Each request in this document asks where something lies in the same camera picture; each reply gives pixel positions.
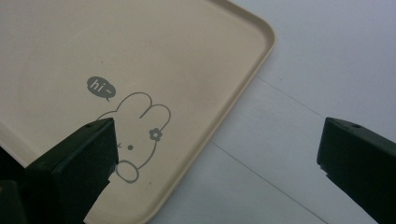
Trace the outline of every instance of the white surface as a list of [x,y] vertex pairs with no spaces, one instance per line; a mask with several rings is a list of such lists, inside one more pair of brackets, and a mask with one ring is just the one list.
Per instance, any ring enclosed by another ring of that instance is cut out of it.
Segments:
[[396,2],[234,2],[277,46],[150,223],[375,223],[316,156],[326,117],[396,142]]

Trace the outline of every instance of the white table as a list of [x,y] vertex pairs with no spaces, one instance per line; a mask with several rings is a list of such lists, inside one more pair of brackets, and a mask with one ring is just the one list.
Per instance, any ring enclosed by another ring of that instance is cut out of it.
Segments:
[[316,156],[326,117],[396,142],[396,2],[233,1],[276,48],[150,223],[375,223]]

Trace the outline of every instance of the speech bubble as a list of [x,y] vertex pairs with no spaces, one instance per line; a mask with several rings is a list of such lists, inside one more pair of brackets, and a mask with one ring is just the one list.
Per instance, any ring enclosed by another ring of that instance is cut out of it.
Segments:
[[106,98],[107,100],[116,95],[116,88],[102,77],[88,78],[87,88],[93,95]]

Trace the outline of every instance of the cartoon rabbit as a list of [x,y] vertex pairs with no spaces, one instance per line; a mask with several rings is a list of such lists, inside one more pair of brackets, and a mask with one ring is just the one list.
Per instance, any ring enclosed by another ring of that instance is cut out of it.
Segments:
[[163,129],[171,119],[166,105],[154,105],[144,92],[134,92],[121,101],[114,111],[98,119],[115,120],[120,162],[116,174],[133,184],[139,171],[149,163],[163,137]]

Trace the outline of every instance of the beige tray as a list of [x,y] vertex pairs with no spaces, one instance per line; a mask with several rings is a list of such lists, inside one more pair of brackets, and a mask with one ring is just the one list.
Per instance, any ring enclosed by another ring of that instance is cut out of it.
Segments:
[[120,165],[87,223],[144,223],[272,50],[227,1],[3,1],[0,144],[26,166],[99,118]]

